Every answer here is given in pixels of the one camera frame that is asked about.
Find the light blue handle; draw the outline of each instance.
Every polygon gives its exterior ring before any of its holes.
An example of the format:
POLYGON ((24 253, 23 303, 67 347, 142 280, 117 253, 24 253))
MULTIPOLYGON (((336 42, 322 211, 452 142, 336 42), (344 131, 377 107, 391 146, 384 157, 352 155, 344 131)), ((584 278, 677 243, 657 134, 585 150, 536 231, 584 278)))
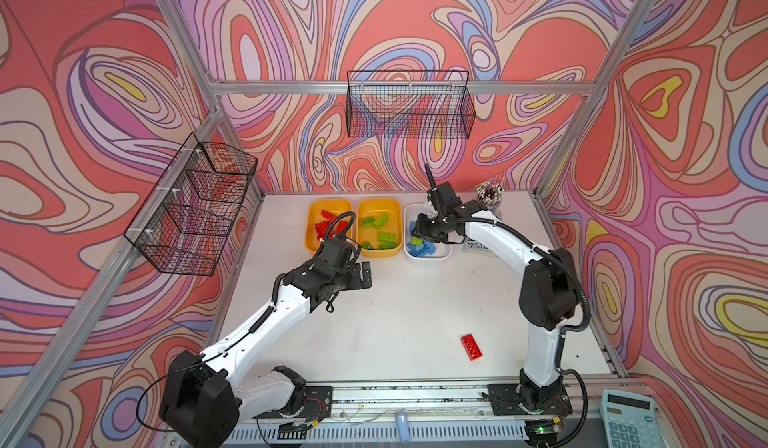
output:
POLYGON ((408 416, 405 411, 398 412, 395 417, 397 423, 397 429, 400 432, 400 441, 402 444, 407 445, 411 443, 411 432, 408 430, 408 416))

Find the calculator screen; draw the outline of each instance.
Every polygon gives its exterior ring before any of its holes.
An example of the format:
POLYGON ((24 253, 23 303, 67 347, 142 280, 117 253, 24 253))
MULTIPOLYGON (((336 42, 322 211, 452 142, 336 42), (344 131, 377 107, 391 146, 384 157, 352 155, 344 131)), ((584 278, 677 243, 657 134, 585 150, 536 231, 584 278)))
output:
POLYGON ((648 403, 647 401, 635 400, 633 398, 624 398, 623 396, 609 395, 608 403, 634 406, 635 408, 642 408, 644 410, 650 409, 650 403, 648 403))

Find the psychedelic patterned wall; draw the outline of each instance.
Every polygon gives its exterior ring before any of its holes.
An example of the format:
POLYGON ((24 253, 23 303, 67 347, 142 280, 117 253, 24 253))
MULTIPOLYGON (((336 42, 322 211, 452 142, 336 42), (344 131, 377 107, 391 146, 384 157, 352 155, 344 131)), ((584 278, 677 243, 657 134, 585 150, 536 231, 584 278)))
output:
MULTIPOLYGON (((0 0, 0 408, 205 115, 153 0, 0 0)), ((130 405, 200 347, 253 208, 212 278, 137 262, 25 446, 147 444, 130 405)))
POLYGON ((682 446, 768 446, 768 0, 660 0, 551 195, 682 446))
MULTIPOLYGON (((464 68, 472 80, 591 80, 633 0, 180 0, 214 78, 345 80, 464 68)), ((346 97, 223 100, 269 191, 530 189, 576 97, 478 95, 469 141, 349 139, 346 97)))

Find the white plastic container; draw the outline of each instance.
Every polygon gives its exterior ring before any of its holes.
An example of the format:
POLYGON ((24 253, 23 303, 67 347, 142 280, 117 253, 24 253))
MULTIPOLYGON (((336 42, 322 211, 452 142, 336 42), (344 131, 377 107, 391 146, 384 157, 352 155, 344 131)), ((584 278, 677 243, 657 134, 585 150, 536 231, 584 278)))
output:
POLYGON ((435 253, 432 255, 424 255, 422 257, 413 256, 408 253, 406 246, 411 242, 411 222, 416 221, 419 213, 427 213, 427 207, 425 207, 423 203, 408 205, 406 209, 402 211, 402 251, 406 253, 406 260, 416 265, 436 265, 446 261, 453 252, 453 245, 435 243, 435 253))

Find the bundle of cotton swabs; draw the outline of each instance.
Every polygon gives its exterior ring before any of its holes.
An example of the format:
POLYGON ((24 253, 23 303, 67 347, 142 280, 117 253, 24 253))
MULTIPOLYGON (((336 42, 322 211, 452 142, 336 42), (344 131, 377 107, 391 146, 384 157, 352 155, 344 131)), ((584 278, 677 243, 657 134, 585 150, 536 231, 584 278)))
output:
POLYGON ((483 182, 478 185, 478 193, 475 199, 488 208, 493 208, 502 201, 504 186, 500 183, 483 182))

